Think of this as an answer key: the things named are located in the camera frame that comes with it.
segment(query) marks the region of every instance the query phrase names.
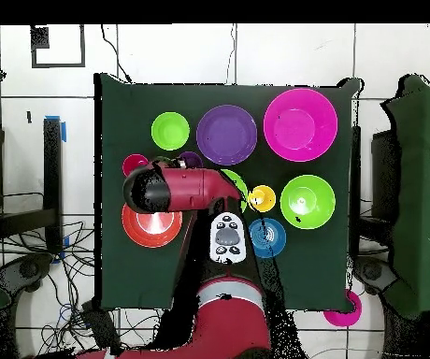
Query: green table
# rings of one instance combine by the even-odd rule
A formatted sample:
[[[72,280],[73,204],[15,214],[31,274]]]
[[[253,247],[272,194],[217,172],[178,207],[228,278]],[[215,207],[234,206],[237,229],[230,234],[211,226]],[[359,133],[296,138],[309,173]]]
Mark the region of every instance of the green table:
[[[102,306],[104,308],[168,308],[179,250],[188,223],[168,245],[158,249],[135,244],[122,228],[122,161],[132,153],[147,158],[175,157],[183,151],[200,153],[196,126],[203,115],[219,105],[245,108],[255,119],[258,141],[253,154],[230,166],[249,189],[267,184],[280,198],[284,185],[303,174],[314,174],[333,187],[337,207],[331,220],[315,230],[299,230],[281,215],[280,205],[265,216],[281,222],[287,244],[278,256],[287,309],[348,310],[344,295],[348,244],[349,168],[351,155],[351,99],[361,88],[359,79],[345,79],[337,87],[313,88],[333,104],[338,116],[337,138],[318,159],[292,163],[278,157],[266,144],[263,118],[269,103],[291,86],[223,86],[124,84],[100,75],[102,90]],[[178,151],[163,151],[151,139],[153,120],[165,111],[182,114],[191,127],[187,143]],[[202,156],[206,167],[220,169]],[[258,219],[247,208],[247,224]]]

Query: pink cup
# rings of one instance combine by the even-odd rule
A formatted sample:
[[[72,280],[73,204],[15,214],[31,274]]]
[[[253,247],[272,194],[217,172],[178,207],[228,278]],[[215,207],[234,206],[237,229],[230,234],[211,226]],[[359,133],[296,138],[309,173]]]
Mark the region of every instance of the pink cup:
[[[138,166],[147,165],[149,160],[142,154],[130,154],[125,160],[123,160],[122,171],[125,177],[129,176],[130,173]]]
[[[347,298],[353,303],[354,311],[343,314],[336,311],[324,311],[323,315],[326,321],[334,326],[352,326],[358,322],[361,316],[361,300],[356,293],[346,289]]]

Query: purple cup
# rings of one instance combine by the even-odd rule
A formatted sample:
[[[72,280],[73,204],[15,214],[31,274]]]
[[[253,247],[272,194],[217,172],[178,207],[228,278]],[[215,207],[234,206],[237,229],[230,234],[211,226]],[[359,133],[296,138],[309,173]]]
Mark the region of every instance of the purple cup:
[[[179,158],[182,158],[189,168],[202,168],[204,166],[200,156],[193,151],[184,151],[181,155],[179,155]]]
[[[256,138],[253,117],[233,105],[208,111],[196,129],[198,148],[218,165],[234,165],[246,160],[255,149]]]

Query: bowl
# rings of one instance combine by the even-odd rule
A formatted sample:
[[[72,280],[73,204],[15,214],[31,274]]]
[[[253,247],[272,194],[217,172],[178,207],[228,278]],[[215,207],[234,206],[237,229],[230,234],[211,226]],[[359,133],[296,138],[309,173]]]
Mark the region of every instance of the bowl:
[[[269,186],[261,184],[256,186],[252,192],[249,193],[250,208],[258,212],[268,212],[277,202],[277,196],[273,189]]]
[[[335,192],[322,178],[302,175],[290,180],[279,199],[286,221],[303,230],[314,229],[328,222],[335,211]]]
[[[324,154],[337,136],[337,113],[321,93],[297,88],[278,95],[264,117],[266,143],[281,158],[294,162]]]
[[[175,112],[160,114],[151,125],[151,137],[164,150],[180,149],[189,138],[190,126],[185,118]]]

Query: green bowl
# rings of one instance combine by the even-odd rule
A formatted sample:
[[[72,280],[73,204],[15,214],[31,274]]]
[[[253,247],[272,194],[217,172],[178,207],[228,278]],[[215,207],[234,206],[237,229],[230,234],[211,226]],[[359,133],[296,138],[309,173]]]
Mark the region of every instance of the green bowl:
[[[221,172],[223,172],[230,180],[236,185],[236,187],[241,191],[245,196],[241,197],[241,211],[242,213],[245,212],[245,209],[247,208],[247,200],[249,199],[249,189],[247,188],[247,185],[243,181],[243,179],[234,171],[231,171],[230,169],[221,169]]]
[[[189,138],[190,125],[181,114],[167,112],[160,114],[151,125],[151,138],[164,150],[180,149]]]
[[[289,224],[303,230],[323,226],[335,211],[335,193],[326,180],[302,175],[288,182],[279,204]]]

